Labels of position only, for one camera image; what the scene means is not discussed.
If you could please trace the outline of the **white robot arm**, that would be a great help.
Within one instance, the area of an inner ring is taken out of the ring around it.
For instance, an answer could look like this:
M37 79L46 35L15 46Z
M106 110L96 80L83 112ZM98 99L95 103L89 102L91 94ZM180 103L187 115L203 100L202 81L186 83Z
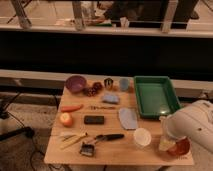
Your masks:
M160 151L167 151L176 142L189 138L213 153L213 103L210 101L198 100L159 120Z

